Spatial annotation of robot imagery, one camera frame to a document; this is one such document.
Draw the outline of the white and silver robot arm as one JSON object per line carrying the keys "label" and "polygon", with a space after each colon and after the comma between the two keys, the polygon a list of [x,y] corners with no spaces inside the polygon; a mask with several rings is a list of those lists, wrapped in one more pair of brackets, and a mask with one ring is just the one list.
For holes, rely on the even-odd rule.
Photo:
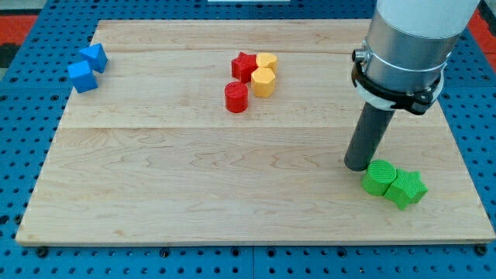
{"label": "white and silver robot arm", "polygon": [[378,0],[352,52],[359,96],[382,111],[422,115],[436,101],[444,69],[479,0]]}

